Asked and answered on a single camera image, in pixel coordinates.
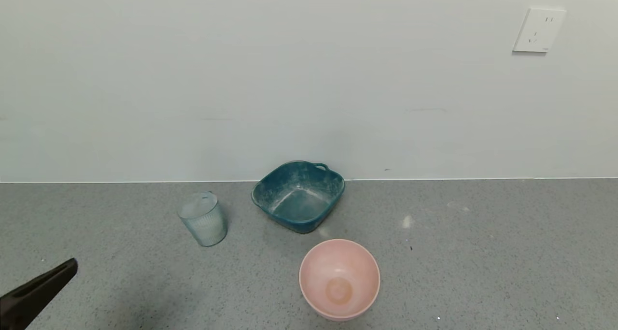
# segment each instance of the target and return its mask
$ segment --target black object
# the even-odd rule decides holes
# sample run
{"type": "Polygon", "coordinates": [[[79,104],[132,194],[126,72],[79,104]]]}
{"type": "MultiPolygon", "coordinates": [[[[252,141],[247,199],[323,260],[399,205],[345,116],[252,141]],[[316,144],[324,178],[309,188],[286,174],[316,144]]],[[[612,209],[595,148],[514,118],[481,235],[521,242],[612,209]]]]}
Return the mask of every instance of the black object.
{"type": "Polygon", "coordinates": [[[24,330],[76,273],[69,259],[0,297],[0,330],[24,330]]]}

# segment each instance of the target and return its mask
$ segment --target electrical socket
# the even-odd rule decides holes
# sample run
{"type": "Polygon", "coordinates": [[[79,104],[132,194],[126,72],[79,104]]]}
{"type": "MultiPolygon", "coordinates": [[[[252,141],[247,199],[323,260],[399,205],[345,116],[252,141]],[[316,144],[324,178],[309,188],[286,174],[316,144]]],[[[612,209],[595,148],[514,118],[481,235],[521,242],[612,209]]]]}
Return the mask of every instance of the electrical socket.
{"type": "Polygon", "coordinates": [[[513,51],[548,52],[566,14],[565,10],[528,9],[513,51]]]}

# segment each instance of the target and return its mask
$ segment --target plastic container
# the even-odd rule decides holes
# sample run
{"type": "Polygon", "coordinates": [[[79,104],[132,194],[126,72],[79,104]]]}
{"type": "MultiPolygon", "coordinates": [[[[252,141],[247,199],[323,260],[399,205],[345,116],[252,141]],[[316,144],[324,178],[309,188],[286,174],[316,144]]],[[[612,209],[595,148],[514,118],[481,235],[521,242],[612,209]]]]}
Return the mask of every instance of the plastic container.
{"type": "Polygon", "coordinates": [[[227,219],[210,191],[190,195],[178,216],[201,246],[215,245],[227,235],[227,219]]]}
{"type": "Polygon", "coordinates": [[[362,245],[328,240],[305,255],[298,283],[318,314],[332,321],[347,321],[366,312],[378,297],[380,270],[362,245]]]}
{"type": "Polygon", "coordinates": [[[255,185],[252,200],[272,220],[298,233],[316,229],[344,193],[344,178],[324,163],[284,163],[255,185]]]}

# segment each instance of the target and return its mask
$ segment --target basin handle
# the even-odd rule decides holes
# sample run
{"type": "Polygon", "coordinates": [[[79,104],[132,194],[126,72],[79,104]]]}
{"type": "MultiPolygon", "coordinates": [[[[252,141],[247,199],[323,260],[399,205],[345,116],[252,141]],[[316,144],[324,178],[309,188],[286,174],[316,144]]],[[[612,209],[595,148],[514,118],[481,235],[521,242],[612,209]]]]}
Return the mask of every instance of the basin handle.
{"type": "Polygon", "coordinates": [[[330,171],[331,169],[328,168],[327,165],[325,165],[324,163],[314,163],[313,164],[315,167],[322,167],[323,169],[330,171]]]}

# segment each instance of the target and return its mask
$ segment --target teal plastic basin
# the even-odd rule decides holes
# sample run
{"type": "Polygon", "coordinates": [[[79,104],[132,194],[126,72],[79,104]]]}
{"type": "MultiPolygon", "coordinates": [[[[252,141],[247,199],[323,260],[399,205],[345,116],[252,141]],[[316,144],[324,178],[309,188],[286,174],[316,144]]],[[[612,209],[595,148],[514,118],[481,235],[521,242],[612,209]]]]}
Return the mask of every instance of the teal plastic basin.
{"type": "Polygon", "coordinates": [[[252,200],[272,220],[298,233],[316,229],[344,193],[346,182],[324,163],[284,163],[255,185],[252,200]]]}

